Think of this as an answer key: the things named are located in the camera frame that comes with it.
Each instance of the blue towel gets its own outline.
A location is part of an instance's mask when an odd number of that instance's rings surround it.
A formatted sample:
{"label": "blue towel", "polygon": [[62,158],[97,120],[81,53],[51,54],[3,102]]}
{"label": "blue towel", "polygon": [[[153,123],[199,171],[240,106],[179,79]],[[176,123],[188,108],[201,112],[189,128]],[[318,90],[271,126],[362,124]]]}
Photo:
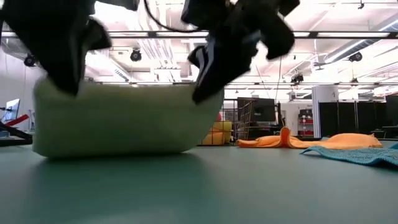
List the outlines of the blue towel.
{"label": "blue towel", "polygon": [[398,143],[393,144],[392,146],[388,147],[389,149],[398,149]]}
{"label": "blue towel", "polygon": [[386,161],[398,166],[398,150],[393,149],[367,148],[357,150],[337,150],[313,146],[304,150],[301,154],[310,151],[318,152],[321,156],[328,159],[347,161],[355,164],[373,165],[378,162]]}

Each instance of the white pillar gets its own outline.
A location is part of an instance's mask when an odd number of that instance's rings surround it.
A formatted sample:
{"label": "white pillar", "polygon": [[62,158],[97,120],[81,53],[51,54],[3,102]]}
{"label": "white pillar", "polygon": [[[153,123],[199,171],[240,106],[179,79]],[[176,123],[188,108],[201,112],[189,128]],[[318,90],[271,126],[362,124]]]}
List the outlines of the white pillar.
{"label": "white pillar", "polygon": [[312,116],[314,137],[321,138],[319,103],[338,101],[338,86],[312,87]]}

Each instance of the red object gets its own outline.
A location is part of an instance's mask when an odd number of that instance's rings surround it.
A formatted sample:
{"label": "red object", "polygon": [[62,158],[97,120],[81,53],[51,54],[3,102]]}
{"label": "red object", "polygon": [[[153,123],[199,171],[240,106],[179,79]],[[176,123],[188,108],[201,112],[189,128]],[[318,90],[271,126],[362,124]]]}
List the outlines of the red object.
{"label": "red object", "polygon": [[22,116],[20,116],[19,118],[15,119],[15,120],[12,120],[12,121],[9,121],[9,122],[5,123],[5,125],[14,126],[14,125],[19,124],[19,123],[21,123],[21,122],[23,122],[23,121],[25,121],[27,119],[29,119],[29,116],[27,116],[25,114],[25,115],[22,115]]}
{"label": "red object", "polygon": [[313,131],[311,131],[311,130],[299,131],[298,134],[301,135],[301,136],[313,136]]}
{"label": "red object", "polygon": [[301,119],[300,124],[313,124],[313,119],[306,119],[305,123],[303,122],[303,119]]}
{"label": "red object", "polygon": [[221,121],[222,119],[223,119],[223,117],[221,116],[221,113],[218,113],[217,121]]}

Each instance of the black cabinet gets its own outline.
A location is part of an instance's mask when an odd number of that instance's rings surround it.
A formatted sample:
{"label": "black cabinet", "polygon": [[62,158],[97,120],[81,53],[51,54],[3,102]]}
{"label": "black cabinet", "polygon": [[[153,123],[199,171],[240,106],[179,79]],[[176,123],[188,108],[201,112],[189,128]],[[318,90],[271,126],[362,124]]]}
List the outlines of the black cabinet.
{"label": "black cabinet", "polygon": [[337,102],[338,133],[356,133],[355,103]]}
{"label": "black cabinet", "polygon": [[319,122],[321,136],[333,136],[338,133],[337,103],[319,103]]}
{"label": "black cabinet", "polygon": [[385,103],[332,102],[319,103],[321,136],[340,133],[370,134],[382,126],[389,126]]}
{"label": "black cabinet", "polygon": [[370,134],[371,131],[374,131],[377,128],[375,106],[376,103],[373,102],[356,103],[358,133]]}

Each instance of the yellow cushion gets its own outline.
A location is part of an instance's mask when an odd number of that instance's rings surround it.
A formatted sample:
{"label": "yellow cushion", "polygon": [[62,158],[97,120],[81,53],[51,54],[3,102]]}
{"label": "yellow cushion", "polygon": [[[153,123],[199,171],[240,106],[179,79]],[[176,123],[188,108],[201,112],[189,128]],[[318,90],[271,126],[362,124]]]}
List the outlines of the yellow cushion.
{"label": "yellow cushion", "polygon": [[225,134],[222,132],[209,133],[200,144],[206,146],[223,145],[225,143],[224,136]]}
{"label": "yellow cushion", "polygon": [[213,130],[220,130],[224,133],[224,142],[229,142],[231,139],[232,122],[231,121],[216,121],[213,124]]}

